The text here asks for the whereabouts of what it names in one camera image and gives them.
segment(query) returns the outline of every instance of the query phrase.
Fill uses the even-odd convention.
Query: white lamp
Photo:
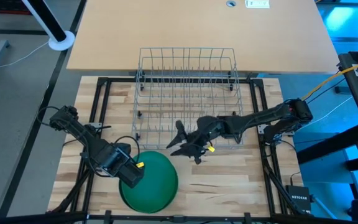
[[[22,2],[49,35],[49,47],[51,49],[62,51],[73,46],[74,34],[62,29],[44,0],[22,0]]]

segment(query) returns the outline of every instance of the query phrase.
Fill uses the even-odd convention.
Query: green plastic bowl
[[[144,162],[145,165],[144,176],[133,189],[120,181],[121,198],[128,207],[138,212],[161,211],[177,194],[177,172],[169,159],[159,152],[147,151],[138,156],[139,162]]]

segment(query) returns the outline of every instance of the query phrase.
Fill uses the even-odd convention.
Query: wire dish rack
[[[177,134],[176,120],[190,133],[197,130],[200,116],[242,115],[242,110],[233,49],[140,50],[132,135],[144,149],[165,149]],[[212,143],[234,148],[243,141],[219,137]]]

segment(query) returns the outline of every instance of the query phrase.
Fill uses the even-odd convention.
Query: white cable
[[[30,55],[32,55],[32,54],[33,54],[34,52],[36,52],[38,49],[40,49],[41,47],[43,47],[43,46],[45,46],[45,45],[47,45],[47,44],[48,44],[48,42],[42,44],[41,46],[37,47],[35,50],[31,51],[31,52],[30,52],[28,55],[26,55],[25,57],[22,57],[22,58],[20,58],[19,60],[16,60],[15,62],[6,64],[6,65],[1,65],[0,68],[6,67],[6,66],[10,66],[10,65],[13,65],[13,64],[16,64],[17,62],[20,62],[21,60],[24,60],[24,59],[30,57]]]
[[[308,124],[308,125],[306,125],[306,126],[304,126],[304,127],[302,127],[302,128],[305,128],[305,127],[307,127],[307,126],[310,126],[310,125],[312,125],[312,124],[314,124],[314,123],[317,123],[318,121],[321,121],[322,119],[326,118],[328,115],[330,115],[332,112],[334,112],[334,110],[336,110],[338,107],[342,106],[344,103],[348,102],[351,98],[353,98],[353,96],[351,96],[351,97],[349,97],[347,100],[343,101],[340,105],[337,105],[337,106],[336,106],[332,111],[330,111],[326,116],[323,116],[322,118],[318,119],[317,121],[313,121],[312,123],[310,123],[310,124]]]

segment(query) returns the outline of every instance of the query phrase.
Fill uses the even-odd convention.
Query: wooden table
[[[98,77],[83,77],[75,101],[79,121],[86,124],[89,119]],[[264,78],[268,107],[283,102],[278,79]],[[104,125],[112,128],[103,131],[102,138],[114,142],[118,137],[131,134],[134,102],[134,83],[112,83]],[[248,85],[241,85],[244,114],[252,113],[252,103]],[[99,104],[103,100],[101,91]],[[72,140],[68,135],[66,141]],[[292,138],[284,140],[293,143]],[[132,156],[137,154],[132,144]],[[62,151],[53,192],[48,209],[55,208],[74,186],[80,162],[82,145],[79,142],[67,144]],[[169,156],[172,150],[159,150],[165,154],[178,172],[179,188],[174,201],[164,210],[152,215],[185,215],[199,217],[243,217],[244,212],[252,217],[269,217],[262,163],[256,128],[246,131],[244,146],[239,149],[219,149],[202,157],[196,165],[193,159],[185,156]],[[278,163],[283,184],[289,184],[290,176],[299,171],[296,152],[287,144],[277,146]],[[295,175],[295,185],[302,185],[300,175]],[[276,211],[280,211],[276,188],[273,186]],[[82,203],[84,190],[80,195]],[[89,204],[91,214],[104,214],[112,210],[115,215],[145,215],[128,208],[118,190],[118,178],[94,178],[93,191]]]
[[[336,51],[313,0],[88,0],[68,69],[137,70],[142,47],[227,47],[237,69],[335,73]]]

